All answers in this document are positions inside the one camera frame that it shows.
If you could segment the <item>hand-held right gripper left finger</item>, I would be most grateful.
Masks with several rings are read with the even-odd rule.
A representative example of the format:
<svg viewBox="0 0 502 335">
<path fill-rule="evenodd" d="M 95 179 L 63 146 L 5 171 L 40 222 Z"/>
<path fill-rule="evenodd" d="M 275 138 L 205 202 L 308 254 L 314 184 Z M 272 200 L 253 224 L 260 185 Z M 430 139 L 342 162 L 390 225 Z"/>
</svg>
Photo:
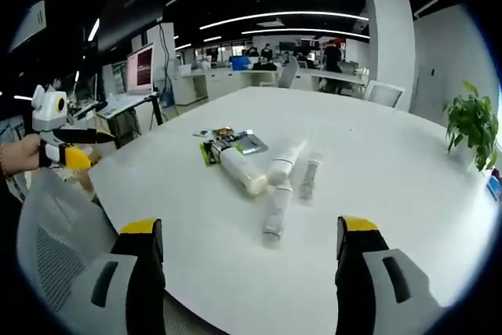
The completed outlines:
<svg viewBox="0 0 502 335">
<path fill-rule="evenodd" d="M 164 334 L 162 222 L 127 224 L 80 274 L 81 334 Z"/>
</svg>

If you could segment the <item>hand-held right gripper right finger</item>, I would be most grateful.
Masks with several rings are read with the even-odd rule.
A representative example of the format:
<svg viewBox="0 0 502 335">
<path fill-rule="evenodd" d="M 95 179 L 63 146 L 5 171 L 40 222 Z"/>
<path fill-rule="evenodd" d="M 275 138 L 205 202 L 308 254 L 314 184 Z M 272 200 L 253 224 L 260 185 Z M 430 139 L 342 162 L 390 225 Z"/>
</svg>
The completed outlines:
<svg viewBox="0 0 502 335">
<path fill-rule="evenodd" d="M 427 275 L 365 218 L 337 219 L 337 334 L 425 334 L 444 314 Z"/>
</svg>

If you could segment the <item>person's left hand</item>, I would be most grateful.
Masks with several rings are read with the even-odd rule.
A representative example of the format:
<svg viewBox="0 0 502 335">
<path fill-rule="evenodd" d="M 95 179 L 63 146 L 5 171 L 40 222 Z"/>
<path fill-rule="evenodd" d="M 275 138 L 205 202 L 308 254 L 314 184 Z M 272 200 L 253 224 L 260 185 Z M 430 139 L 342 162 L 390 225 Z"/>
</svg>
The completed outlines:
<svg viewBox="0 0 502 335">
<path fill-rule="evenodd" d="M 40 146 L 38 134 L 29 134 L 21 140 L 1 144 L 1 175 L 12 177 L 37 169 L 40 166 Z"/>
</svg>

